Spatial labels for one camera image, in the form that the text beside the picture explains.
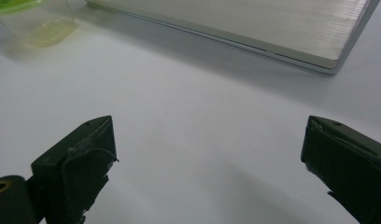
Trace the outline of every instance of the table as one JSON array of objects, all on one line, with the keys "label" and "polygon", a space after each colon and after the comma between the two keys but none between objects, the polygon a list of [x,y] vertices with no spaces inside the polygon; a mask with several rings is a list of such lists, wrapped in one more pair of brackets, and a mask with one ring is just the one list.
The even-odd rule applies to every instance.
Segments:
[{"label": "table", "polygon": [[86,223],[357,223],[300,161],[309,115],[381,143],[381,2],[336,76],[70,1],[25,49],[0,25],[0,176],[112,115],[119,163]]}]

